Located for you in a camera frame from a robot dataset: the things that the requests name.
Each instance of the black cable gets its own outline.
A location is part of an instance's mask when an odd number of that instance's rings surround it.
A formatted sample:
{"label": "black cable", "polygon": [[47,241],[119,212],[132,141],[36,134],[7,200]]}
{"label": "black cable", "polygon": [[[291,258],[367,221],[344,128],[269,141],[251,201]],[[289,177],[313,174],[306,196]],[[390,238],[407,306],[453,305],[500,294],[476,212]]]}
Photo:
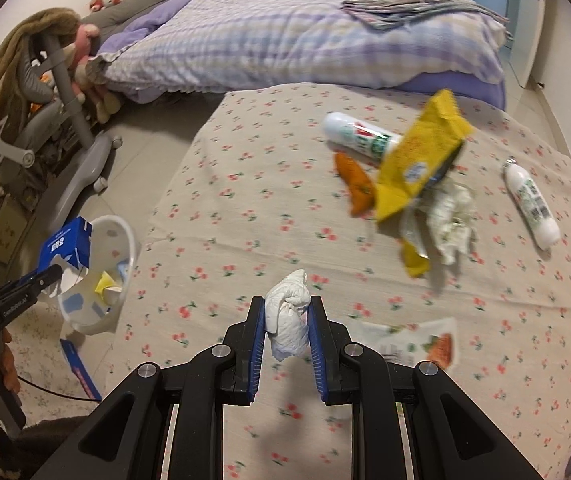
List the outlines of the black cable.
{"label": "black cable", "polygon": [[63,397],[63,399],[82,400],[83,402],[96,402],[96,403],[101,402],[100,400],[96,400],[96,399],[81,399],[80,397],[72,397],[72,396],[65,395],[65,394],[58,394],[57,392],[53,392],[51,390],[48,390],[47,388],[43,388],[42,386],[39,386],[38,384],[34,384],[32,381],[28,381],[27,379],[24,379],[21,376],[19,376],[18,378],[20,380],[22,380],[24,383],[27,383],[30,386],[35,387],[37,390],[41,390],[42,392],[45,392],[46,394],[56,395],[57,397]]}

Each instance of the white package with food image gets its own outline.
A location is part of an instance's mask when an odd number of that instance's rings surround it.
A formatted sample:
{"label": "white package with food image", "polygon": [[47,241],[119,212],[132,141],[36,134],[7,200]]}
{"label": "white package with food image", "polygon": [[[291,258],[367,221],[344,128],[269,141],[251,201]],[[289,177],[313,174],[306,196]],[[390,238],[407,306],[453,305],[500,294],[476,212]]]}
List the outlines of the white package with food image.
{"label": "white package with food image", "polygon": [[421,361],[432,361],[446,371],[459,362],[454,317],[405,325],[379,325],[356,319],[343,323],[352,341],[379,352],[388,362],[414,367]]}

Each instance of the silver screw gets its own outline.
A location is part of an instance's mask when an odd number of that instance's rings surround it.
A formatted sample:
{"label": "silver screw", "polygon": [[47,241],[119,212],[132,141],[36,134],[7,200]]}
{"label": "silver screw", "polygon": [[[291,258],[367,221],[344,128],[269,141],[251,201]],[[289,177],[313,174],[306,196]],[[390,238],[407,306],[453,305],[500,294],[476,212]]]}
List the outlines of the silver screw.
{"label": "silver screw", "polygon": [[363,347],[361,345],[357,345],[357,343],[350,343],[345,345],[343,351],[350,357],[358,357],[363,353]]}
{"label": "silver screw", "polygon": [[439,371],[439,367],[435,365],[432,361],[423,361],[419,365],[419,371],[423,375],[436,375]]}
{"label": "silver screw", "polygon": [[151,363],[145,363],[144,365],[139,366],[138,372],[141,377],[152,377],[156,373],[156,367]]}
{"label": "silver screw", "polygon": [[230,355],[230,352],[232,352],[232,348],[227,345],[217,345],[212,348],[212,355],[214,357],[225,357]]}

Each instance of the caster wheel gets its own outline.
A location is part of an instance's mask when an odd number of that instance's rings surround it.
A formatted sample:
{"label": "caster wheel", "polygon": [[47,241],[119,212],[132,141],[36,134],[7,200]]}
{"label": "caster wheel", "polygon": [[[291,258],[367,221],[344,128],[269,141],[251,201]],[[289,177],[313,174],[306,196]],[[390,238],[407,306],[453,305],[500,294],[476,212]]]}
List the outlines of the caster wheel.
{"label": "caster wheel", "polygon": [[107,189],[107,178],[100,176],[93,184],[94,191],[101,193],[102,190]]}

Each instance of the blue gripper pad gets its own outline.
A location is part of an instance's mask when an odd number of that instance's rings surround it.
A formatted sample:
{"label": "blue gripper pad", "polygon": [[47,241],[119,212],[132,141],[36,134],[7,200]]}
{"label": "blue gripper pad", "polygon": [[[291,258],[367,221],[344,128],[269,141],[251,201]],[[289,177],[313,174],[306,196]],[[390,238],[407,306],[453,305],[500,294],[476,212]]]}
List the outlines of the blue gripper pad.
{"label": "blue gripper pad", "polygon": [[248,380],[248,400],[254,402],[254,397],[258,391],[258,380],[261,375],[261,363],[263,362],[263,349],[265,347],[265,300],[261,298],[262,304],[256,321],[254,332],[254,343],[249,359],[249,380]]}
{"label": "blue gripper pad", "polygon": [[321,334],[317,321],[318,313],[310,302],[308,308],[308,336],[310,337],[310,350],[312,350],[312,365],[314,367],[314,381],[323,402],[328,402],[328,380],[326,376],[326,360],[321,344]]}

